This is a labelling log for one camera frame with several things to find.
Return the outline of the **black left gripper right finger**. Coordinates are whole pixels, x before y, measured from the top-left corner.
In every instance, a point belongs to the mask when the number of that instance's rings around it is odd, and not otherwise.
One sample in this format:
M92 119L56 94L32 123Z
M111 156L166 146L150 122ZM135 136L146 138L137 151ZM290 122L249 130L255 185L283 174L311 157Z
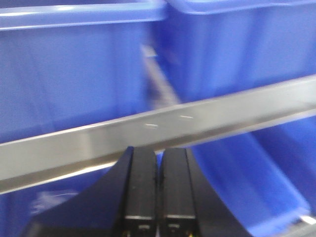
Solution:
M160 167L162 237L249 237L185 148L164 151Z

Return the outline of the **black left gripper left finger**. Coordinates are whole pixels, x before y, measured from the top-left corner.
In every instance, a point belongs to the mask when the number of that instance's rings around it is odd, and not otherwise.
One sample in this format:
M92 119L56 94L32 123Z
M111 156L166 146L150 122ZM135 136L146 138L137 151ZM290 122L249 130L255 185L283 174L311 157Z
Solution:
M153 237L155 153L127 147L110 170L66 202L35 215L23 237Z

